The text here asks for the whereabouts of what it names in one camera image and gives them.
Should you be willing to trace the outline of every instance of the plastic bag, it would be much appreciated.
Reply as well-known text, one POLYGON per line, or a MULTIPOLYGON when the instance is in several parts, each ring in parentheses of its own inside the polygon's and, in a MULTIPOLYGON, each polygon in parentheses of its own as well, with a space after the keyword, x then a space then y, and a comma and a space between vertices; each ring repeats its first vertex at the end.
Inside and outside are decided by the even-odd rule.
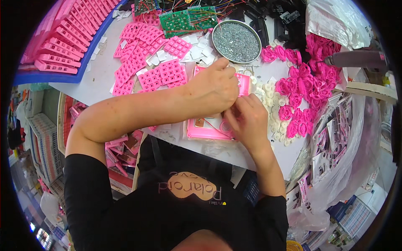
POLYGON ((351 0, 308 0, 306 33, 331 39, 348 49, 370 46, 373 31, 351 0))
POLYGON ((352 197, 364 180, 377 169, 377 159, 380 155, 380 140, 381 120, 379 105, 375 98, 366 97, 363 131, 359 148, 352 162, 350 176, 346 187, 338 194, 331 205, 352 197))
POLYGON ((334 199, 346 187, 363 131, 365 96, 352 94, 352 125, 345 154, 328 175, 307 190, 314 215, 335 205, 334 199))

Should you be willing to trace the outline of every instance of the blue plastic crate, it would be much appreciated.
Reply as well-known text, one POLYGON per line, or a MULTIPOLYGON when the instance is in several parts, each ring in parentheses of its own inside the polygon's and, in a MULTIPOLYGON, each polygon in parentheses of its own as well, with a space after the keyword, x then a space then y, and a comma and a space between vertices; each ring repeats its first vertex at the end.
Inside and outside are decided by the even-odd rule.
MULTIPOLYGON (((127 0, 122 0, 113 10, 116 10, 120 4, 127 3, 127 0)), ((84 53, 84 57, 81 59, 81 67, 78 68, 77 74, 67 74, 67 73, 58 73, 58 72, 49 72, 49 71, 20 71, 17 72, 13 85, 19 84, 30 84, 30 83, 41 83, 41 82, 57 82, 57 83, 72 83, 78 84, 81 82, 81 79, 85 73, 86 66, 91 59, 92 53, 94 52, 96 46, 98 45, 101 37, 109 27, 109 25, 113 22, 114 18, 112 18, 113 10, 109 13, 109 15, 105 18, 102 25, 96 31, 93 39, 88 47, 86 53, 84 53)))

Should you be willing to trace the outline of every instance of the pink toy device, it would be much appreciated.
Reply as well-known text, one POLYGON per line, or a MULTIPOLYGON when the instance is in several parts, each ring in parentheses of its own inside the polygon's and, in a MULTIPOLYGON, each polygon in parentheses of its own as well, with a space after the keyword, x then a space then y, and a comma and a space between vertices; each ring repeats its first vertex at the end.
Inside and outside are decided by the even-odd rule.
MULTIPOLYGON (((198 65, 194 68, 194 76, 204 70, 205 67, 198 65)), ((238 79, 239 84, 239 97, 248 95, 248 87, 250 85, 250 77, 247 75, 236 73, 235 76, 238 79)), ((195 126, 196 119, 192 118, 187 121, 187 137, 188 138, 202 138, 202 139, 225 139, 234 140, 235 136, 229 124, 223 120, 219 128, 197 127, 195 126)))
MULTIPOLYGON (((196 65, 194 68, 194 76, 197 75, 199 72, 201 72, 204 69, 206 69, 206 67, 200 67, 200 66, 196 65)), ((235 73, 234 75, 238 79, 239 97, 247 96, 248 95, 248 87, 250 86, 250 76, 240 74, 240 73, 235 73)))

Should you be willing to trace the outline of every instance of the white table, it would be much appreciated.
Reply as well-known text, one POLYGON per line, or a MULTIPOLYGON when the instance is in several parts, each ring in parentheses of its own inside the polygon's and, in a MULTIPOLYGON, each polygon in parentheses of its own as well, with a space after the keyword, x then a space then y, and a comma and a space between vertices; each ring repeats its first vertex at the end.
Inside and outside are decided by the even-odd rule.
MULTIPOLYGON (((130 16, 112 22, 104 34, 104 36, 107 37, 106 43, 100 44, 100 48, 103 49, 100 50, 95 60, 90 60, 91 70, 84 74, 81 83, 49 83, 49 85, 89 106, 107 98, 111 98, 112 94, 109 90, 115 82, 114 72, 121 65, 118 58, 113 58, 113 54, 120 41, 119 36, 121 31, 124 26, 131 21, 132 17, 130 16)), ((266 23, 270 40, 273 41, 273 19, 267 17, 266 23)), ((289 68, 286 66, 286 62, 276 60, 270 64, 262 64, 260 59, 258 59, 252 64, 260 66, 255 67, 254 72, 257 80, 262 81, 263 83, 266 83, 271 77, 274 77, 277 80, 288 77, 289 68)), ((306 107, 307 104, 302 103, 301 109, 306 107)), ((145 128, 144 131, 157 138, 190 149, 194 152, 206 154, 215 159, 239 167, 255 170, 255 164, 251 159, 250 154, 241 143, 233 141, 220 141, 215 143, 205 140, 188 140, 186 137, 183 138, 183 135, 185 135, 183 134, 183 123, 172 124, 170 129, 166 129, 165 126, 159 126, 155 132, 151 132, 148 128, 145 128)), ((304 138, 296 139, 296 141, 288 147, 285 147, 281 142, 275 141, 272 143, 275 148, 275 156, 277 157, 285 180, 288 179, 288 174, 299 155, 303 143, 304 138)))

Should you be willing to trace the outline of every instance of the pink plastic gear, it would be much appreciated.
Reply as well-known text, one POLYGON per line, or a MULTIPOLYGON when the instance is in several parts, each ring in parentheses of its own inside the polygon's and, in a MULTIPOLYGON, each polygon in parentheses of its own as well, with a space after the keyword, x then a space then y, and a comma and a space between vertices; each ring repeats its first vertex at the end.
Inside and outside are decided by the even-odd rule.
POLYGON ((282 60, 283 62, 286 61, 285 50, 284 50, 284 48, 283 48, 282 46, 277 45, 277 46, 274 48, 274 52, 275 52, 275 55, 278 56, 278 58, 279 58, 280 60, 282 60))
POLYGON ((298 93, 293 93, 289 96, 289 105, 296 109, 302 103, 302 96, 298 93))
POLYGON ((289 120, 292 118, 292 108, 290 105, 286 104, 279 108, 278 112, 280 120, 289 120))
POLYGON ((299 69, 295 68, 294 66, 291 66, 289 68, 289 76, 292 78, 298 78, 299 77, 299 69))
POLYGON ((292 116, 292 121, 295 124, 300 124, 304 121, 303 112, 300 110, 300 108, 295 109, 295 112, 293 113, 293 116, 292 116))
POLYGON ((306 122, 302 122, 299 124, 297 127, 297 132, 300 134, 302 137, 305 137, 306 134, 308 133, 308 125, 306 122))
POLYGON ((286 49, 285 50, 285 54, 287 59, 289 59, 289 61, 291 61, 292 63, 297 63, 297 53, 292 50, 292 49, 286 49))
POLYGON ((290 121, 289 125, 286 128, 286 136, 291 139, 296 136, 296 133, 297 125, 293 121, 290 121))
POLYGON ((263 62, 272 63, 277 57, 270 46, 261 49, 261 59, 263 62))
POLYGON ((308 67, 308 65, 306 65, 305 63, 302 63, 299 67, 299 76, 300 77, 305 77, 308 74, 310 74, 311 70, 310 67, 308 67))
POLYGON ((275 90, 279 92, 281 95, 287 96, 290 94, 286 87, 287 83, 284 78, 281 78, 278 82, 275 84, 275 90))

